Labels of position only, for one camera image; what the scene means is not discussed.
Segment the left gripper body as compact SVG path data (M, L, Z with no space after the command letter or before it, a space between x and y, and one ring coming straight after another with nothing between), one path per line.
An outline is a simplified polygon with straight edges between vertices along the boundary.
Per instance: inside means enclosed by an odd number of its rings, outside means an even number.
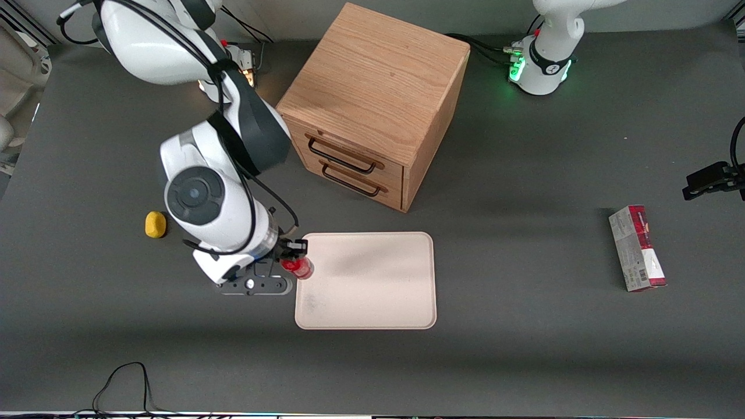
M737 190L742 201L745 201L744 191L744 164L732 165L730 168L730 180L728 181L728 191Z

